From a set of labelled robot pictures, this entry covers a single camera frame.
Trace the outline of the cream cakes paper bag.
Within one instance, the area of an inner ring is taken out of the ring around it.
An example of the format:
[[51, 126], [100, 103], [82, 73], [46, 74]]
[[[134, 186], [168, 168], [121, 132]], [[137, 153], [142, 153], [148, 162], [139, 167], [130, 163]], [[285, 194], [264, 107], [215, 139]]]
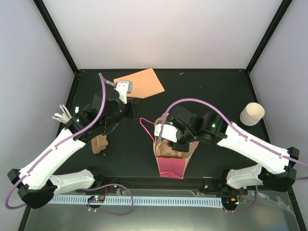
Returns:
[[[153, 140], [153, 152], [155, 148], [155, 144], [158, 143], [157, 137], [155, 135], [152, 135], [148, 129], [143, 125], [143, 121], [146, 121], [152, 125], [157, 125], [161, 124], [163, 120], [163, 115], [161, 115], [159, 118], [156, 119], [155, 122], [149, 121], [143, 117], [139, 119], [139, 122], [141, 126], [144, 128], [144, 130], [149, 134], [151, 139]], [[167, 143], [169, 140], [162, 139], [161, 142]], [[177, 159], [177, 158], [161, 158], [161, 157], [156, 157], [157, 161], [157, 166], [159, 170], [159, 174], [161, 177], [165, 178], [173, 178], [173, 179], [183, 179], [184, 173], [186, 170], [186, 167], [190, 161], [190, 158], [192, 157], [194, 151], [196, 150], [199, 142], [194, 141], [191, 142], [192, 144], [190, 145], [190, 150], [189, 152], [182, 152], [182, 159]]]

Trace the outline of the brown pulp cup carriers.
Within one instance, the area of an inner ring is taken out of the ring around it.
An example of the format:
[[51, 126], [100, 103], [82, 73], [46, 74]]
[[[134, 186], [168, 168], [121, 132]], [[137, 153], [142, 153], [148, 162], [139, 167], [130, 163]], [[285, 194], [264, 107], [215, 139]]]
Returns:
[[98, 154], [100, 151], [106, 149], [108, 140], [106, 135], [98, 135], [91, 140], [92, 152]]

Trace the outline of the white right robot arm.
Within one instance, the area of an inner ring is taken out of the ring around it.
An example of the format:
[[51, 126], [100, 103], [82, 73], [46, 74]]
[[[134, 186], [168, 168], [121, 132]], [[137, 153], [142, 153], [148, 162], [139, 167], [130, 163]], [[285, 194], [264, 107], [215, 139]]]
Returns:
[[177, 151], [184, 151], [190, 142], [199, 141], [233, 150], [256, 163], [242, 169], [224, 170], [218, 183], [224, 194], [258, 185], [285, 192], [295, 183], [296, 170], [289, 160], [290, 157], [299, 157], [299, 150], [294, 147], [276, 147], [242, 130], [235, 123], [228, 124], [213, 111], [199, 116], [176, 106], [168, 113], [166, 123], [176, 129], [176, 141], [171, 146]]

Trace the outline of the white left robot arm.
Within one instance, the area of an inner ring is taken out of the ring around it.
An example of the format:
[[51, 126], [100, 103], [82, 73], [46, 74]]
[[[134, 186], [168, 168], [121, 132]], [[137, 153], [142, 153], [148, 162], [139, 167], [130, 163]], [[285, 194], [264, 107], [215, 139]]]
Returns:
[[54, 173], [93, 138], [111, 133], [123, 118], [135, 118], [142, 99], [127, 97], [127, 102], [123, 103], [118, 92], [111, 92], [111, 99], [105, 103], [102, 102], [103, 92], [96, 93], [92, 103], [75, 113], [58, 137], [33, 162], [8, 172], [8, 178], [26, 205], [36, 209], [56, 195], [88, 189], [98, 192], [103, 188], [103, 177], [95, 167], [65, 175]]

